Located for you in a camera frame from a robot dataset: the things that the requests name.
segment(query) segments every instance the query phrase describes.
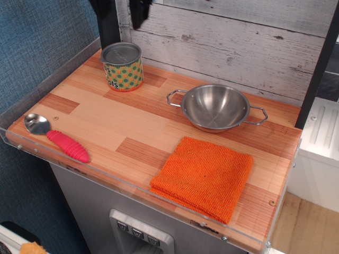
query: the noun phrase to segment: bowl handle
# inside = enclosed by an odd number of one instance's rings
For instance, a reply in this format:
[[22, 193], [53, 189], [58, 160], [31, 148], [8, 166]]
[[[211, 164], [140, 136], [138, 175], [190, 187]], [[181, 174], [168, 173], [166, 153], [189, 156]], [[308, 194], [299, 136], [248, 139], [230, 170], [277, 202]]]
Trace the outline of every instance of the bowl handle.
[[172, 94], [175, 94], [177, 92], [181, 92], [181, 93], [187, 93], [187, 91], [184, 91], [184, 90], [174, 90], [173, 92], [170, 92], [169, 94], [167, 94], [167, 103], [169, 103], [169, 105], [172, 105], [172, 106], [176, 106], [176, 107], [181, 107], [181, 105], [179, 104], [174, 104], [170, 101], [170, 96]]
[[252, 108], [257, 108], [258, 110], [262, 110], [263, 113], [264, 113], [264, 115], [265, 115], [265, 118], [264, 118], [263, 120], [261, 120], [260, 122], [258, 122], [258, 123], [249, 122], [249, 121], [244, 121], [244, 123], [250, 123], [250, 124], [260, 125], [260, 124], [262, 124], [263, 122], [265, 122], [265, 121], [267, 120], [268, 116], [267, 116], [267, 114], [266, 114], [265, 109], [263, 109], [262, 107], [257, 107], [257, 106], [250, 106], [250, 107], [252, 107]]

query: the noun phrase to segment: whitewashed wood wall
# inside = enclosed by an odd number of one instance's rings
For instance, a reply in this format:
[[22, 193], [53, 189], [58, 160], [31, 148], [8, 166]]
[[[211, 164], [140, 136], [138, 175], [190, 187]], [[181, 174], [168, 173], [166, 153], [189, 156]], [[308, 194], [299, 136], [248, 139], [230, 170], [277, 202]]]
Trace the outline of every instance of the whitewashed wood wall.
[[144, 64], [301, 106], [337, 1], [160, 0], [138, 30], [116, 4]]

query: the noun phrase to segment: black object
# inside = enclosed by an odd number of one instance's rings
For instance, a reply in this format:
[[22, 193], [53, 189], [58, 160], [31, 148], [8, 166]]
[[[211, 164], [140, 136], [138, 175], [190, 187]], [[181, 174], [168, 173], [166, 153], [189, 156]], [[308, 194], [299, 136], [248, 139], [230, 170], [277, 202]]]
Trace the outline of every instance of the black object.
[[96, 14], [101, 48], [120, 42], [119, 23], [115, 0], [89, 0]]
[[152, 0], [129, 0], [133, 29], [140, 28], [143, 21], [148, 19], [150, 4]]
[[7, 246], [4, 245], [2, 242], [0, 242], [0, 254], [12, 254]]
[[22, 238], [25, 238], [27, 241], [36, 242], [38, 245], [41, 245], [40, 239], [38, 237], [36, 237], [34, 234], [27, 231], [26, 229], [20, 227], [19, 225], [15, 224], [14, 222], [4, 221], [0, 224], [8, 230], [11, 230], [13, 233], [16, 233]]
[[308, 114], [312, 108], [314, 99], [316, 97], [317, 91], [319, 89], [319, 84], [322, 81], [324, 72], [326, 70], [327, 63], [331, 57], [335, 42], [338, 38], [339, 33], [339, 3], [333, 14], [332, 22], [329, 26], [325, 42], [320, 52], [320, 56], [314, 70], [312, 79], [308, 86], [304, 102], [302, 103], [301, 110], [296, 122], [295, 127], [303, 129], [307, 121]]

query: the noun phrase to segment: dispenser button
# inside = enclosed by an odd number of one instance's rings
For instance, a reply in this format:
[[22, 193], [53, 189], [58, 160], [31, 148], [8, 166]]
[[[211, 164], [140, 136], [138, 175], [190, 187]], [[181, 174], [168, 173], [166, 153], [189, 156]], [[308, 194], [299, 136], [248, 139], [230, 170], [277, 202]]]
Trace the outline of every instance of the dispenser button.
[[132, 233], [137, 238], [140, 238], [140, 239], [144, 238], [144, 233], [142, 233], [141, 231], [139, 231], [137, 229], [132, 229]]
[[118, 228], [121, 229], [122, 231], [128, 232], [128, 226], [120, 221], [117, 221]]
[[150, 244], [153, 244], [154, 246], [160, 246], [160, 242], [158, 239], [154, 238], [154, 237], [150, 237], [148, 236], [148, 242]]

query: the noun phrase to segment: tin can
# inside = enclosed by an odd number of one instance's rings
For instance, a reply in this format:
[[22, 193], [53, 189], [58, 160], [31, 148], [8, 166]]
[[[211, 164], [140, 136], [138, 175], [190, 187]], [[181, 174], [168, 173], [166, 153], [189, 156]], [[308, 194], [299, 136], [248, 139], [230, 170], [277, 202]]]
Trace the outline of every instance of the tin can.
[[119, 92], [139, 88], [144, 82], [141, 49], [129, 42], [117, 42], [105, 47], [101, 52], [101, 62], [109, 86]]

